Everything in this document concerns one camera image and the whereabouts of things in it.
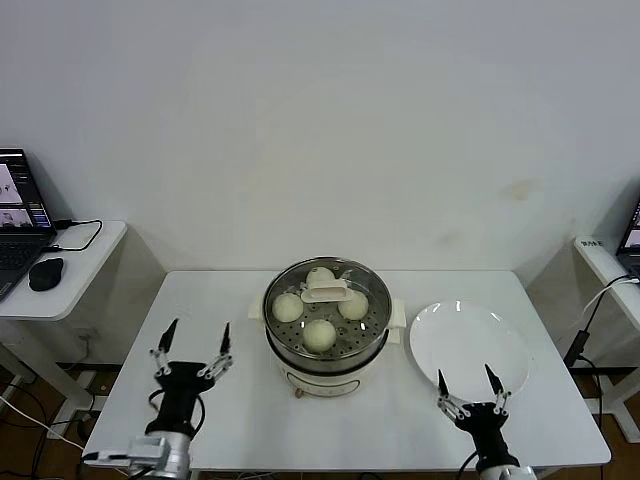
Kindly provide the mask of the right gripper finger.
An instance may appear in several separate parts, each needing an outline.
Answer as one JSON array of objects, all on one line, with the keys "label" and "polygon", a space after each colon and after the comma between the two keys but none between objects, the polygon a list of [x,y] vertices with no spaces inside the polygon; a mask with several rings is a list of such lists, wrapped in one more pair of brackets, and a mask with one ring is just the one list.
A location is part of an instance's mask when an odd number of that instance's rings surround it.
[{"label": "right gripper finger", "polygon": [[491,369],[488,364],[485,364],[484,367],[489,380],[489,384],[495,395],[494,412],[500,415],[507,415],[506,403],[510,397],[510,392],[505,389],[499,376]]},{"label": "right gripper finger", "polygon": [[448,418],[466,418],[469,412],[464,408],[464,404],[449,393],[449,389],[441,370],[438,370],[438,408]]}]

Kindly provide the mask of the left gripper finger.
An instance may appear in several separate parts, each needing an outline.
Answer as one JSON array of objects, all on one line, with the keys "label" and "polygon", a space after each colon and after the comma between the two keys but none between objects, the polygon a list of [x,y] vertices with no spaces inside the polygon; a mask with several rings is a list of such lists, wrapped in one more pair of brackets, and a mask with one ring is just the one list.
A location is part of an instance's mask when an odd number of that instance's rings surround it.
[{"label": "left gripper finger", "polygon": [[224,329],[224,334],[220,344],[219,354],[202,369],[200,369],[196,376],[203,378],[204,380],[218,381],[233,365],[233,358],[230,353],[231,350],[231,336],[230,336],[230,323],[227,322]]},{"label": "left gripper finger", "polygon": [[149,351],[151,358],[156,364],[154,372],[155,378],[168,376],[172,372],[169,365],[168,353],[173,343],[178,322],[179,319],[175,318],[161,335],[157,347]]}]

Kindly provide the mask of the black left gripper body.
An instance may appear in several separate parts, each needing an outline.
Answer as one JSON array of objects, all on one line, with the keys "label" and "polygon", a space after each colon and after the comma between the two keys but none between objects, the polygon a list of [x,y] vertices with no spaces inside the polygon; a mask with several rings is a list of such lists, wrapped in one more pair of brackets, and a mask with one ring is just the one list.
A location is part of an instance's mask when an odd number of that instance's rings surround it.
[{"label": "black left gripper body", "polygon": [[196,402],[215,385],[213,378],[198,375],[205,367],[205,363],[169,363],[171,372],[156,378],[163,398],[157,417],[146,426],[146,434],[159,431],[196,434],[199,431],[204,420],[201,419],[197,427],[191,423]]}]

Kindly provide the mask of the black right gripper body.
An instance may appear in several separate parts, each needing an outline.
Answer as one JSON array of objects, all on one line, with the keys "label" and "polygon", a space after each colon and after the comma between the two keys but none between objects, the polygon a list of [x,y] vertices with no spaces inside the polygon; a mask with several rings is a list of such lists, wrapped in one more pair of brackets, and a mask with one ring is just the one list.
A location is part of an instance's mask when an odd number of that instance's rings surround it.
[{"label": "black right gripper body", "polygon": [[478,456],[477,471],[487,471],[501,466],[519,466],[519,461],[509,452],[501,433],[507,419],[507,413],[489,402],[464,404],[456,415],[455,426],[473,439]]}]

